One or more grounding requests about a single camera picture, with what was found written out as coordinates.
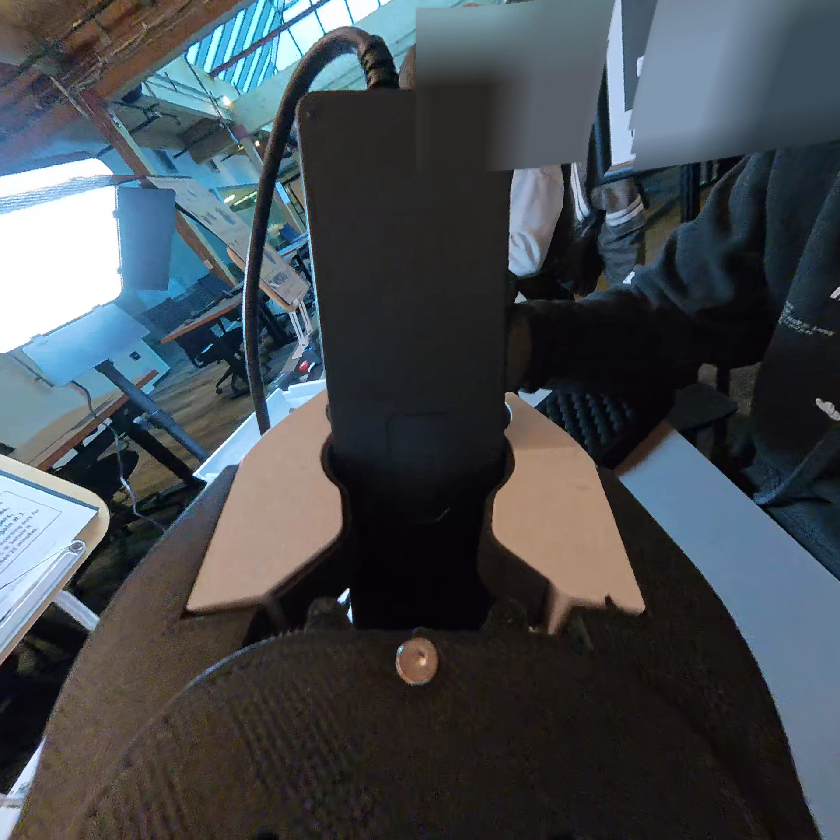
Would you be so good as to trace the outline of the small wooden instruction board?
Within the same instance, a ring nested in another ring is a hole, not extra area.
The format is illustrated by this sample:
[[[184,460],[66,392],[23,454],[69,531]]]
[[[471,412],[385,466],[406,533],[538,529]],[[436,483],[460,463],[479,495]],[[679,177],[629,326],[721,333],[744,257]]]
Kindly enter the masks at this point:
[[[243,263],[247,262],[251,227],[241,213],[234,212],[193,178],[153,175],[149,181],[155,187],[172,190],[178,207],[219,238]],[[289,311],[310,289],[308,281],[268,244],[264,246],[259,285],[273,301]]]

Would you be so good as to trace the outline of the clear plastic bin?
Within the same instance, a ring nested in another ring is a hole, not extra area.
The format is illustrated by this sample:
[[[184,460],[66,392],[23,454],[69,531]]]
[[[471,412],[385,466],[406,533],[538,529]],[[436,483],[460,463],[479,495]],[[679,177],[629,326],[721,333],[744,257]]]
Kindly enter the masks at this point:
[[[289,385],[267,396],[269,425],[274,427],[313,397],[324,392],[325,377],[316,381]],[[212,483],[228,466],[237,466],[260,438],[256,415],[249,415],[231,435],[193,472],[193,477],[205,484]]]

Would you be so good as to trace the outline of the black wrist rest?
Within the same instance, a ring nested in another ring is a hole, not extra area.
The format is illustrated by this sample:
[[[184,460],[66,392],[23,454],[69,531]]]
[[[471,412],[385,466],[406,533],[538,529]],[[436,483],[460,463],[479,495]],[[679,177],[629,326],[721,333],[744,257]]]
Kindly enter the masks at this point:
[[[565,386],[551,391],[537,409],[572,436],[598,466],[614,469],[661,423],[694,433],[728,420],[737,405],[713,387],[695,383],[677,392],[624,395]]]

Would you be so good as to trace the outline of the person's right forearm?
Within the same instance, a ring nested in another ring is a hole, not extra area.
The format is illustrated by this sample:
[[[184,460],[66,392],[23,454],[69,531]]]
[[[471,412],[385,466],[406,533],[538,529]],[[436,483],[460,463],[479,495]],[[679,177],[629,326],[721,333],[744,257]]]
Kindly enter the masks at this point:
[[[514,306],[507,389],[631,387],[715,359],[759,359],[791,286],[791,248],[775,240],[790,163],[782,152],[742,161],[630,283],[577,302]]]

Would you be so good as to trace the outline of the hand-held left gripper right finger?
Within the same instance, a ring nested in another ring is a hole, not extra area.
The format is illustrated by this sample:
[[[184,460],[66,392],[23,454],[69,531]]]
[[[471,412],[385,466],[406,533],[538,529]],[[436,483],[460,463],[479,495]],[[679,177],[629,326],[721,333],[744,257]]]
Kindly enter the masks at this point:
[[[577,607],[640,615],[642,592],[592,458],[568,433],[506,394],[505,476],[482,535],[482,582],[556,634]]]

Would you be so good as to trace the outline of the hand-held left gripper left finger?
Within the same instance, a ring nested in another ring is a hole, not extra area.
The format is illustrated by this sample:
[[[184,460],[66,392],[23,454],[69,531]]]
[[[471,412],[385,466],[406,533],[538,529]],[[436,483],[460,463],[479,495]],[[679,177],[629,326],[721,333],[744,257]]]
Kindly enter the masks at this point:
[[[255,606],[313,571],[339,540],[343,505],[329,475],[328,395],[260,435],[239,463],[185,609]]]

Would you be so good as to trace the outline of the softbox light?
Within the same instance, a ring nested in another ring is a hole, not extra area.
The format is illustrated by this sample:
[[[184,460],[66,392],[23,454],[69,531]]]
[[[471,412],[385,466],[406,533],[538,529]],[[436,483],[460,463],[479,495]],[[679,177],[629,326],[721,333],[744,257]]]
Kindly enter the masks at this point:
[[[1,179],[1,351],[116,301],[166,291],[176,198],[99,159]]]

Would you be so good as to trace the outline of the black light stand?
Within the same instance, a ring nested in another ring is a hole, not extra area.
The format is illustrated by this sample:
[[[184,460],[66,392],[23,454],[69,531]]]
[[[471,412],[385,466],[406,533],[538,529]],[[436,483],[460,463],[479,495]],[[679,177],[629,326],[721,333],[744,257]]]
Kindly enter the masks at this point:
[[[203,446],[197,443],[163,408],[158,406],[152,397],[146,394],[139,386],[131,382],[122,374],[110,360],[96,364],[94,370],[104,375],[111,383],[128,398],[139,415],[146,415],[149,424],[168,434],[186,452],[195,457],[198,463],[204,462],[207,452]],[[205,482],[196,478],[194,469],[184,461],[175,456],[170,449],[163,446],[151,433],[139,429],[134,422],[124,423],[122,430],[129,438],[139,445],[148,455],[170,471],[181,482],[189,487],[203,488]]]

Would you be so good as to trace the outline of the person's dark clothing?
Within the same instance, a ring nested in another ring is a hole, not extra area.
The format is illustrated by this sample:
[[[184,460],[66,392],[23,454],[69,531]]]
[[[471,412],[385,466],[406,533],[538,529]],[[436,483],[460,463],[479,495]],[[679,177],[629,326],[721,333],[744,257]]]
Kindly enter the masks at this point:
[[[752,404],[752,499],[839,569],[838,142],[779,152],[763,268],[776,317]]]

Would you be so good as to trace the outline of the grey light panel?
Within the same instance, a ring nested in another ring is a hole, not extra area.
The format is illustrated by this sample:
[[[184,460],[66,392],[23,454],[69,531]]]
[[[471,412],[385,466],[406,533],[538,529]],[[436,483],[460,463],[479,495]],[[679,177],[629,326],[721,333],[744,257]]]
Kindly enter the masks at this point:
[[[65,386],[79,375],[144,339],[150,330],[109,303],[90,310],[47,335],[39,335],[21,348],[50,386]]]

